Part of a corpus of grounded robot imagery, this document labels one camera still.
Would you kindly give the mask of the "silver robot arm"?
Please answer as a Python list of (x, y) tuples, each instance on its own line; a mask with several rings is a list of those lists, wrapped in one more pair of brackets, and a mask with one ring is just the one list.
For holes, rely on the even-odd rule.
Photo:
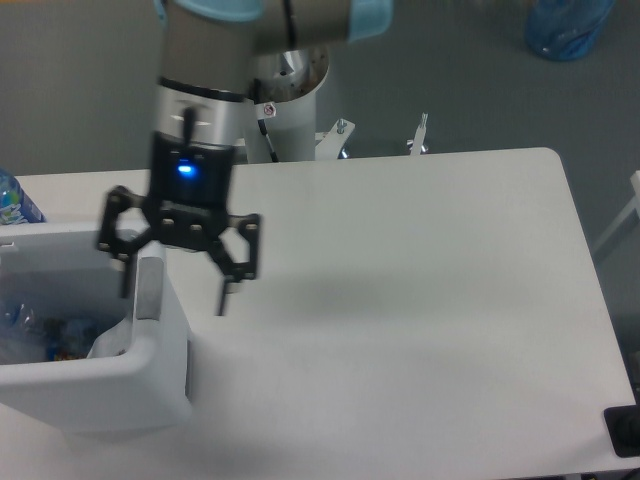
[(124, 186), (108, 191), (96, 247), (122, 265), (122, 297), (130, 294), (139, 252), (152, 242), (207, 254), (228, 294), (260, 271), (263, 218), (228, 207), (244, 116), (266, 96), (257, 61), (381, 35), (394, 5), (160, 1), (156, 8), (165, 33), (148, 187), (144, 194)]

